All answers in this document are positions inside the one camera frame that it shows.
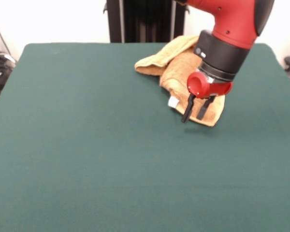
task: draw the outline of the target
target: green felt tabletop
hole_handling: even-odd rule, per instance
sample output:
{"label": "green felt tabletop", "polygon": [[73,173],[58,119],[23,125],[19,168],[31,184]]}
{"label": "green felt tabletop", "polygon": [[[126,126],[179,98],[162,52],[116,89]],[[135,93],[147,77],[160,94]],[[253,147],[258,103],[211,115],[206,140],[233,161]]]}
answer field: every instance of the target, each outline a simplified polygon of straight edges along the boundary
{"label": "green felt tabletop", "polygon": [[213,128],[134,63],[30,44],[0,98],[0,232],[290,232],[290,80],[256,44]]}

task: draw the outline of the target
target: black metal frame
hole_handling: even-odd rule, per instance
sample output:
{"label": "black metal frame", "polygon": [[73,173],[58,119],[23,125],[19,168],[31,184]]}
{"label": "black metal frame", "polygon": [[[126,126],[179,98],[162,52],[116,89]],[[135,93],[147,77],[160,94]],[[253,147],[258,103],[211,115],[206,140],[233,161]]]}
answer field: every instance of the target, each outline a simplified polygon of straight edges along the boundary
{"label": "black metal frame", "polygon": [[106,6],[111,43],[121,43],[119,0],[107,0]]}
{"label": "black metal frame", "polygon": [[[158,23],[152,28],[146,24],[143,25],[146,31],[146,37],[140,36],[140,30],[144,30],[140,22],[140,16],[138,12],[135,11],[137,7],[137,0],[123,0],[124,1],[124,27],[125,43],[137,43],[137,42],[169,42],[171,40],[171,14],[172,14],[172,2],[170,0],[165,0],[163,3],[163,8],[159,9],[158,14],[149,12],[147,6],[144,9],[144,14],[146,21],[153,20],[152,17],[159,17]],[[120,2],[119,0],[107,0],[107,12],[109,21],[109,32],[110,32],[110,42],[111,43],[122,43],[121,36],[121,25],[120,25]],[[174,24],[174,36],[173,38],[184,34],[184,23],[185,23],[185,11],[186,7],[176,3],[175,11],[175,24]]]}

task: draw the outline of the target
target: white label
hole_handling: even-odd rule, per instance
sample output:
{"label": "white label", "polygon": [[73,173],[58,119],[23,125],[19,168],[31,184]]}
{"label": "white label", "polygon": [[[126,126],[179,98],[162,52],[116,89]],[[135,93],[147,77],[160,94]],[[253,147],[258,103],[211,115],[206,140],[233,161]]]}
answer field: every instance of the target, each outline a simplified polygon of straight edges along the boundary
{"label": "white label", "polygon": [[168,102],[168,106],[175,109],[178,103],[179,103],[179,99],[177,99],[174,96],[171,96]]}

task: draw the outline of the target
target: cloth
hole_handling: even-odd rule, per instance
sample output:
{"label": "cloth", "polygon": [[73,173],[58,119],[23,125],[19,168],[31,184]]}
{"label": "cloth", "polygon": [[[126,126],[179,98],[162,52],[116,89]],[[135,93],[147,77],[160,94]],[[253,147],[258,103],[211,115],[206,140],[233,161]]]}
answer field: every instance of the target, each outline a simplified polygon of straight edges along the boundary
{"label": "cloth", "polygon": [[[143,58],[134,65],[135,70],[139,73],[160,77],[160,86],[168,90],[171,97],[179,100],[175,109],[182,115],[188,105],[190,95],[187,90],[187,79],[202,61],[193,53],[198,38],[198,36],[178,36],[155,55]],[[204,118],[198,120],[196,116],[205,101],[195,98],[189,119],[213,127],[222,114],[225,96],[216,97],[208,107]]]}

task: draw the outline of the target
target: white wall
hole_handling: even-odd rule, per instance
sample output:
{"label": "white wall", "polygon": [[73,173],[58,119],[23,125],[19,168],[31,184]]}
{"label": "white wall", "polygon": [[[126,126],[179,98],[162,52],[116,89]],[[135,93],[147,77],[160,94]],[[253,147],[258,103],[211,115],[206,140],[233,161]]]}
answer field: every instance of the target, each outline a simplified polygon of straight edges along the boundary
{"label": "white wall", "polygon": [[[107,13],[102,13],[105,1],[0,0],[0,30],[16,58],[29,43],[109,43]],[[214,19],[208,13],[190,8],[186,16],[185,34],[213,28]],[[275,0],[257,42],[269,44],[283,64],[283,57],[290,55],[290,0]]]}

